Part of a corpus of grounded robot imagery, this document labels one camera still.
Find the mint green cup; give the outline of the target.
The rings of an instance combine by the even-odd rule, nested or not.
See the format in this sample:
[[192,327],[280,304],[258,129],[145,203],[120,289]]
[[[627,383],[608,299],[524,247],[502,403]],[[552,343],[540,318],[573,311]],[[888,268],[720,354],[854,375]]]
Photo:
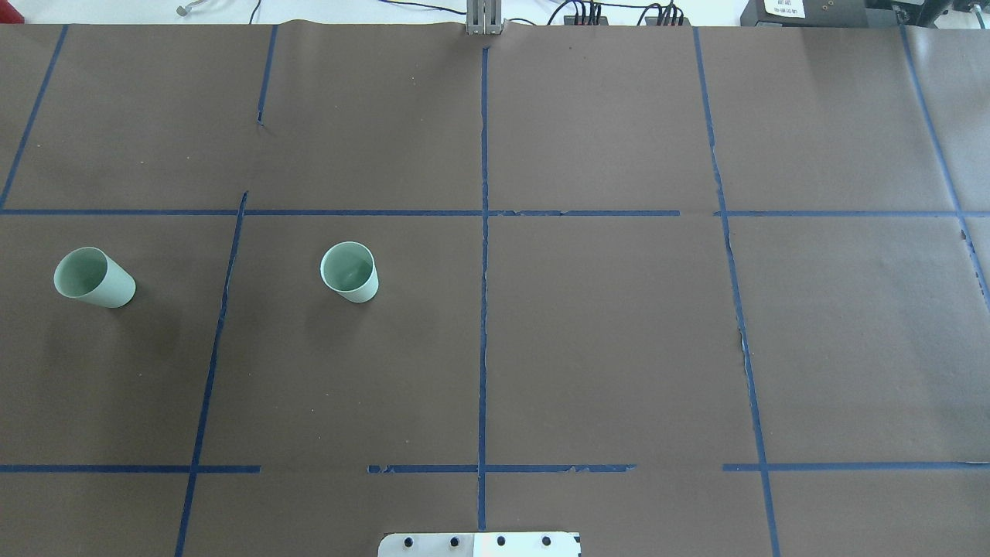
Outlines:
[[133,276],[96,247],[79,248],[61,258],[53,284],[67,299],[102,308],[126,306],[137,292]]
[[371,301],[379,289],[374,254],[358,242],[340,242],[326,250],[319,262],[319,276],[329,289],[352,303]]

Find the black power strip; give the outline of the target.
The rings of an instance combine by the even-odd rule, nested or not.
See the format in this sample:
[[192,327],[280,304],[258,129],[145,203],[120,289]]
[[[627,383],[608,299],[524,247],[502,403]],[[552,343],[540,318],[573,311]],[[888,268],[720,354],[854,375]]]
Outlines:
[[572,27],[607,26],[609,20],[605,15],[564,15],[563,25]]

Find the aluminium frame post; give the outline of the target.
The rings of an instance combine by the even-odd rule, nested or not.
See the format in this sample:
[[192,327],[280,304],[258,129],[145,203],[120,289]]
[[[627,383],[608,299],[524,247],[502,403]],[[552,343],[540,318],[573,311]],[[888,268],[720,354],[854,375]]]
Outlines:
[[501,0],[468,0],[466,32],[468,35],[499,35],[505,27]]

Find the brown paper table cover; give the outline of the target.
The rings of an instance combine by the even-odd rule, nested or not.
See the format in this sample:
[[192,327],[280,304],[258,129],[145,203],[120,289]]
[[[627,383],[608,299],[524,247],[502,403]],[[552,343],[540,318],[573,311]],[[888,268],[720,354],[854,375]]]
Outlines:
[[4,26],[2,554],[986,556],[987,148],[975,29]]

